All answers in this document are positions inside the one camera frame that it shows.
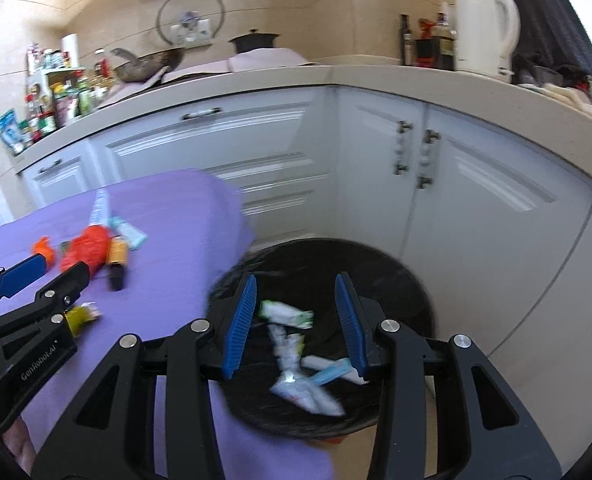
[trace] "white kettle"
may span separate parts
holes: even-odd
[[[509,82],[521,31],[514,0],[456,0],[455,69]]]

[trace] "white cabinet door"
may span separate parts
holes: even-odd
[[[212,99],[116,126],[92,140],[112,182],[198,168],[243,193],[266,246],[329,235],[332,89],[292,88]]]
[[[491,359],[569,469],[592,441],[592,215],[550,290]]]
[[[434,306],[436,336],[492,351],[564,264],[592,203],[592,181],[517,136],[431,107],[441,138],[419,189],[403,263]]]
[[[423,135],[423,104],[342,89],[339,126],[335,235],[399,258],[414,195],[410,168]]]
[[[23,171],[36,203],[44,207],[63,198],[105,185],[87,139],[67,146]]]

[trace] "purple tablecloth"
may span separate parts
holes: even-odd
[[[47,383],[23,412],[39,449],[58,417],[109,348],[125,333],[143,340],[173,334],[206,309],[210,287],[252,241],[240,212],[240,200],[219,179],[194,170],[175,171],[109,186],[112,212],[145,231],[149,240],[130,253],[126,288],[110,292],[102,270],[79,301],[95,301],[103,317],[85,330],[78,352]],[[86,192],[35,211],[0,227],[0,266],[30,255],[39,237],[52,246],[77,236],[87,225],[95,192]],[[47,276],[11,300],[0,314],[32,301]],[[307,444],[259,433],[228,412],[217,385],[211,385],[218,446],[228,480],[329,480],[329,455]],[[156,471],[166,473],[164,452],[164,380],[156,395]]]

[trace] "floor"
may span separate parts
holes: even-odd
[[[427,432],[425,477],[436,473],[436,402],[426,395]],[[336,480],[365,480],[372,460],[376,427],[367,428],[348,436],[341,444],[326,445],[336,469]]]

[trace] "black trash bin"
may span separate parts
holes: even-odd
[[[386,254],[346,240],[307,238],[279,244],[251,255],[215,285],[210,300],[231,296],[243,272],[258,282],[258,301],[276,300],[314,311],[314,326],[302,332],[303,356],[347,357],[334,302],[334,280],[346,270],[360,296],[378,301],[384,313],[432,337],[434,323],[429,301],[418,280]],[[380,381],[358,385],[345,380],[326,384],[346,415],[311,415],[272,394],[279,375],[272,341],[264,320],[254,318],[241,366],[222,390],[231,412],[269,433],[325,440],[345,436],[376,424]]]

